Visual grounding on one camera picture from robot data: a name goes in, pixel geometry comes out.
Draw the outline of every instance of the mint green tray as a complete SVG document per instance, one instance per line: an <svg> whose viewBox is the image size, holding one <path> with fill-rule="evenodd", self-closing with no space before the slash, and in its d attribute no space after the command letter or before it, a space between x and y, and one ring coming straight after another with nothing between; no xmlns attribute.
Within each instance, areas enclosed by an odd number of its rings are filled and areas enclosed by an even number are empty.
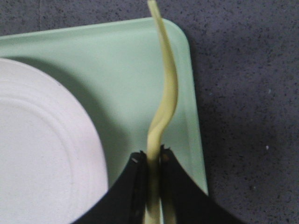
<svg viewBox="0 0 299 224"><path fill-rule="evenodd" d="M163 143L207 193L189 45L164 20L178 69L179 100ZM146 150L163 90L163 64L151 18L0 37L0 57L32 65L68 88L93 120L110 185L129 154Z"/></svg>

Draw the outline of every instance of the gray speckled surface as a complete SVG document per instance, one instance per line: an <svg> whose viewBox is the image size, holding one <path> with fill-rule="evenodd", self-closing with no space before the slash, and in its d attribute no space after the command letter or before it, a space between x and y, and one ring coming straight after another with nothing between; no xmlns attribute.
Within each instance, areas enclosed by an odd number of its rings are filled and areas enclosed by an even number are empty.
<svg viewBox="0 0 299 224"><path fill-rule="evenodd" d="M211 197L250 224L299 223L299 2L158 3L189 39ZM144 0L4 0L0 35L149 15Z"/></svg>

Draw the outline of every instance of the white plate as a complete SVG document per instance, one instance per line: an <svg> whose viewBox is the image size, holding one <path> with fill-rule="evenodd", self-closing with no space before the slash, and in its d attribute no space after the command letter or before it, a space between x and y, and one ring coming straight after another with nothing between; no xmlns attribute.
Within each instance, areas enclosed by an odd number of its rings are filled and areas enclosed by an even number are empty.
<svg viewBox="0 0 299 224"><path fill-rule="evenodd" d="M0 222L70 223L107 191L100 139L59 82L0 59Z"/></svg>

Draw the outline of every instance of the yellow utensil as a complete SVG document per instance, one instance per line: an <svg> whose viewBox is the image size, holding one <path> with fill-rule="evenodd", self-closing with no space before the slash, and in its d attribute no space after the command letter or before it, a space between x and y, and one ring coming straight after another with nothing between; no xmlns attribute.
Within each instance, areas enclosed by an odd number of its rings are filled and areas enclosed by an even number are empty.
<svg viewBox="0 0 299 224"><path fill-rule="evenodd" d="M155 0L148 0L150 13L155 21L164 63L164 91L160 106L150 124L147 139L149 166L149 191L145 220L160 223L159 155L162 134L169 124L178 101L178 78L170 42Z"/></svg>

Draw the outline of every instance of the gray countertop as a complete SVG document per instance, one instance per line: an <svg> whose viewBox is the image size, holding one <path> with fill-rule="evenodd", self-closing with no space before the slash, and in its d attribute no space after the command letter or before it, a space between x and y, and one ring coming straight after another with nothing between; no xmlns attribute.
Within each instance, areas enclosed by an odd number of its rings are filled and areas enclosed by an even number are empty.
<svg viewBox="0 0 299 224"><path fill-rule="evenodd" d="M299 2L158 3L189 40L210 196L249 224L298 224ZM149 16L145 0L2 0L0 35Z"/></svg>

